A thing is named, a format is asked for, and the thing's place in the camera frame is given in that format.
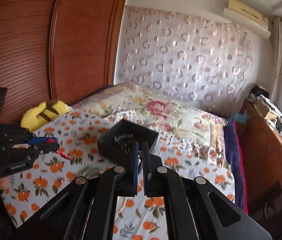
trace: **white sheet with orange print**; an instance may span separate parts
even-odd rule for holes
[[[19,227],[76,176],[92,178],[101,175],[115,164],[98,154],[97,138],[120,119],[125,118],[142,125],[135,111],[123,111],[106,118],[72,110],[36,132],[38,136],[55,136],[61,150],[71,160],[55,153],[41,155],[32,169],[15,174],[2,195],[6,209],[16,227]],[[155,124],[151,129],[158,129]],[[211,147],[196,145],[178,138],[170,132],[160,131],[153,151],[165,166],[180,176],[194,179],[204,176],[224,195],[234,201],[234,180],[231,172],[217,166]],[[163,198],[144,196],[142,176],[138,179],[138,195],[120,197],[113,228],[113,239],[167,239],[167,226]]]

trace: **bed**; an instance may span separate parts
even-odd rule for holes
[[[57,137],[71,159],[48,153],[32,169],[11,176],[2,199],[16,227],[77,176],[94,178],[115,166],[98,154],[97,139],[121,119],[159,132],[153,154],[165,166],[189,179],[204,176],[244,210],[244,176],[234,124],[126,82],[82,100],[35,132]],[[118,198],[113,239],[167,239],[163,198],[144,196],[142,176],[137,191],[134,198]]]

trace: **air conditioner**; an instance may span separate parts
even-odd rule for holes
[[[262,38],[268,39],[271,35],[271,32],[268,30],[268,18],[239,1],[228,0],[227,8],[224,8],[223,15]]]

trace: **purple blanket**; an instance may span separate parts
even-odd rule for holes
[[[235,182],[235,204],[244,211],[244,178],[240,165],[240,150],[235,131],[235,123],[232,120],[227,120],[228,125],[223,128],[225,142],[225,157],[231,165],[231,172]]]

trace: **patterned curtain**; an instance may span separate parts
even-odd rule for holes
[[[125,7],[121,74],[128,80],[229,114],[252,66],[251,42],[236,24]]]

